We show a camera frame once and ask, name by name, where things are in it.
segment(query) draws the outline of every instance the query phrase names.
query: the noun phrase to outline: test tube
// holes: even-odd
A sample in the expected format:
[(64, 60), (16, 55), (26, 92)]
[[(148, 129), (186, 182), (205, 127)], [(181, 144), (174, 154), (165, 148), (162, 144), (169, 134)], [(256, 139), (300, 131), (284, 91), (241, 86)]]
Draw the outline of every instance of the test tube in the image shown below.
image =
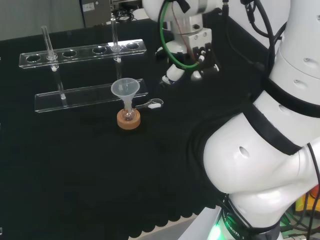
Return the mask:
[(122, 69), (121, 69), (121, 56), (115, 56), (115, 70), (116, 70), (116, 79), (122, 78)]
[(48, 51), (47, 59), (52, 62), (51, 69), (53, 72), (55, 72), (59, 68), (59, 65), (56, 60), (56, 55), (54, 53), (54, 49), (52, 48), (52, 44), (50, 41), (47, 26), (42, 26), (41, 29), (42, 29), (42, 34), (43, 34), (46, 50)]
[(113, 46), (111, 47), (111, 50), (113, 52), (119, 52), (121, 50), (121, 46), (118, 44), (117, 21), (114, 16), (111, 16), (111, 28), (113, 39)]

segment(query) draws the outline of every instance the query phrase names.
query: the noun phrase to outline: funnel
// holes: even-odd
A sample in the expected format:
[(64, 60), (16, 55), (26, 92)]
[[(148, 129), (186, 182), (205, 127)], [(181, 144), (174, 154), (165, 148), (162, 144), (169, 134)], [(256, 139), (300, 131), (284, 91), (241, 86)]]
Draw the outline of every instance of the funnel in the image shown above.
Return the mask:
[(132, 108), (132, 99), (139, 88), (139, 82), (132, 78), (121, 78), (111, 86), (111, 92), (124, 103), (124, 109), (117, 115), (118, 125), (123, 129), (135, 129), (140, 124), (140, 113)]

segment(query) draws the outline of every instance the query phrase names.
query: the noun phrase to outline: black cloth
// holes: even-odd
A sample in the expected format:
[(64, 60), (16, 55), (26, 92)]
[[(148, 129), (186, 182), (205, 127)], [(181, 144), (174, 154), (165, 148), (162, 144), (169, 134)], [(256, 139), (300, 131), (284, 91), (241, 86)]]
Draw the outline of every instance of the black cloth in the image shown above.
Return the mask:
[[(47, 113), (34, 112), (35, 94), (56, 91), (49, 67), (19, 68), (19, 55), (45, 49), (41, 35), (0, 42), (0, 227), (6, 240), (126, 240), (180, 216), (214, 208), (219, 193), (203, 184), (186, 143), (202, 120), (218, 127), (248, 96), (261, 91), (261, 74), (227, 43), (218, 11), (204, 16), (212, 29), (221, 72), (199, 83), (187, 74), (163, 88), (166, 61), (151, 20), (117, 24), (119, 40), (143, 39), (144, 55), (123, 57), (122, 76), (144, 78), (163, 108), (141, 112), (133, 131), (117, 126), (120, 101)], [(266, 51), (238, 25), (234, 45), (252, 61)], [(112, 41), (110, 26), (50, 35), (55, 49)], [(65, 89), (112, 83), (113, 59), (61, 64)]]

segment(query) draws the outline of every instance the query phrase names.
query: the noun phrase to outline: black cable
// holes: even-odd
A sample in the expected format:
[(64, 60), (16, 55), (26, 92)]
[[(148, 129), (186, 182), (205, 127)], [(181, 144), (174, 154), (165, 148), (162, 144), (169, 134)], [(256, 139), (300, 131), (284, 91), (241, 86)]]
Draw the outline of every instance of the black cable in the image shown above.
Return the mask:
[(82, 0), (79, 0), (79, 4), (80, 4), (80, 10), (81, 10), (81, 16), (82, 16), (83, 26), (86, 28), (86, 21), (85, 21), (85, 14), (84, 14), (84, 9), (83, 9)]
[(282, 39), (281, 35), (285, 31), (286, 26), (287, 26), (287, 23), (283, 24), (282, 27), (280, 27), (280, 29), (274, 35), (274, 45), (277, 43), (278, 40)]
[(304, 200), (304, 205), (303, 205), (303, 211), (302, 211), (302, 215), (300, 216), (299, 219), (296, 219), (295, 216), (291, 215), (291, 218), (293, 220), (296, 221), (296, 224), (293, 225), (294, 227), (298, 227), (299, 225), (305, 227), (306, 229), (308, 228), (307, 225), (303, 224), (302, 221), (307, 213), (307, 206), (308, 206), (308, 198), (309, 198), (309, 195), (310, 195), (310, 191), (308, 191), (306, 194), (305, 194), (305, 200)]
[(252, 225), (241, 215), (241, 213), (236, 209), (235, 205), (232, 203), (232, 201), (229, 201), (232, 208), (235, 210), (235, 212), (242, 218), (242, 220), (249, 226), (249, 228), (252, 229)]
[(290, 214), (290, 218), (292, 218), (292, 219), (296, 222), (295, 225), (290, 226), (290, 227), (292, 227), (293, 229), (295, 229), (295, 227), (298, 227), (299, 225), (301, 225), (302, 227), (304, 227), (304, 230), (302, 230), (302, 231), (305, 231), (305, 230), (308, 229), (308, 226), (305, 225), (303, 222), (301, 222), (299, 219), (297, 219), (295, 216), (293, 216), (293, 215)]
[(267, 59), (266, 64), (265, 64), (265, 73), (267, 74), (267, 76), (269, 76), (269, 74), (274, 66), (275, 57), (276, 57), (276, 50), (275, 50), (275, 44), (274, 44), (274, 33), (272, 30), (268, 15), (267, 15), (261, 1), (254, 0), (254, 2), (256, 4), (257, 9), (259, 10), (259, 12), (261, 14), (261, 17), (262, 17), (263, 22), (265, 24), (266, 31), (268, 33), (269, 44), (270, 44), (270, 47), (269, 47), (270, 55), (269, 55), (269, 58)]
[(302, 215), (300, 216), (299, 219), (297, 219), (295, 216), (293, 216), (291, 213), (287, 212), (288, 215), (296, 222), (295, 225), (286, 225), (281, 227), (281, 232), (287, 232), (293, 229), (299, 230), (299, 231), (306, 231), (308, 229), (308, 226), (302, 223), (306, 212), (307, 212), (307, 206), (308, 206), (308, 197), (309, 197), (310, 192), (308, 191), (305, 195), (305, 200), (304, 200), (304, 205), (303, 205), (303, 211)]
[[(318, 179), (318, 184), (320, 185), (320, 173), (319, 173), (319, 168), (318, 168), (316, 156), (315, 156), (315, 153), (314, 153), (314, 150), (313, 150), (311, 144), (308, 143), (307, 146), (309, 148), (309, 151), (310, 151), (310, 154), (311, 154), (311, 158), (312, 158), (312, 161), (313, 161), (313, 164), (314, 164), (316, 177)], [(311, 216), (310, 216), (310, 222), (309, 222), (308, 232), (307, 232), (307, 235), (306, 235), (306, 240), (310, 239), (310, 235), (311, 235), (311, 232), (312, 232), (312, 223), (314, 221), (314, 216), (315, 216), (315, 213), (316, 213), (316, 206), (317, 206), (319, 197), (320, 197), (320, 191), (318, 191), (318, 193), (316, 195), (316, 198), (314, 200), (313, 206), (312, 206), (312, 212), (311, 212)]]
[[(280, 27), (280, 29), (278, 30), (278, 32), (275, 34), (275, 36), (274, 36), (274, 45), (276, 45), (276, 43), (277, 43), (278, 40), (281, 40), (281, 39), (282, 39), (281, 35), (282, 35), (282, 33), (285, 31), (286, 26), (287, 26), (287, 23), (283, 24), (282, 27)], [(268, 54), (267, 54), (267, 57), (266, 57), (267, 63), (269, 63), (269, 62), (271, 61), (271, 59), (270, 59), (270, 54), (271, 54), (271, 49), (269, 48), (269, 49), (268, 49)]]
[(232, 44), (231, 39), (230, 39), (230, 35), (229, 35), (228, 20), (226, 23), (225, 35), (226, 35), (226, 39), (228, 40), (228, 43), (229, 43), (230, 47), (232, 48), (232, 50), (235, 51), (235, 53), (238, 54), (241, 58), (243, 58), (248, 64), (253, 65), (254, 63), (249, 58), (244, 56), (241, 52), (239, 52)]
[(263, 31), (261, 31), (254, 22), (251, 22), (251, 26), (253, 28), (253, 30), (255, 30), (258, 34), (260, 34), (261, 36), (265, 37), (265, 38), (268, 38), (269, 35)]

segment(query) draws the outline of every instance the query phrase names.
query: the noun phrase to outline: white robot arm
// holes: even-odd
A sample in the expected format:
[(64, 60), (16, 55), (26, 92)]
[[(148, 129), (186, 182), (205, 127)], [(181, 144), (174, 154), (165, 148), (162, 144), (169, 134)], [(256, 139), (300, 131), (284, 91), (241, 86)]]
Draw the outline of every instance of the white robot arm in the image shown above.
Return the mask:
[[(142, 0), (143, 7), (150, 19), (158, 21), (159, 12), (163, 4), (163, 0)], [(212, 42), (212, 31), (209, 28), (203, 27), (202, 14), (211, 12), (222, 5), (221, 0), (187, 0), (190, 9), (183, 13), (178, 2), (170, 3), (168, 10), (165, 13), (164, 21), (169, 22), (169, 29), (174, 35), (174, 40), (166, 44), (172, 54), (190, 54), (195, 56), (195, 62), (204, 61), (206, 51), (200, 51), (193, 54), (194, 48), (205, 49), (206, 44)], [(218, 72), (219, 67), (213, 64), (214, 69)], [(167, 70), (166, 75), (162, 80), (166, 84), (174, 84), (185, 73), (184, 69), (178, 68), (172, 64)], [(192, 75), (193, 80), (200, 80), (203, 71), (195, 71)]]
[[(154, 21), (162, 2), (143, 0), (146, 13)], [(186, 19), (196, 19), (222, 5), (222, 0), (187, 2), (188, 12), (183, 13), (176, 2), (173, 9), (176, 17), (189, 25), (192, 21)], [(171, 11), (165, 20), (172, 21), (174, 32)], [(193, 34), (199, 32), (188, 32), (186, 36)], [(181, 36), (176, 32), (176, 43), (168, 43), (172, 45), (170, 51), (186, 53), (185, 48), (174, 47), (183, 46), (178, 37)], [(189, 43), (201, 46), (204, 42)], [(221, 192), (229, 194), (232, 208), (249, 227), (276, 229), (288, 207), (318, 184), (307, 144), (311, 143), (320, 165), (319, 43), (320, 0), (291, 0), (275, 64), (269, 79), (264, 81), (265, 91), (244, 113), (216, 131), (205, 145), (203, 162), (208, 178)], [(165, 77), (170, 79), (173, 74), (170, 69), (168, 72)], [(227, 240), (240, 239), (239, 234), (232, 234), (234, 229), (225, 224), (223, 217), (220, 226)], [(282, 236), (278, 231), (268, 239), (281, 240)]]

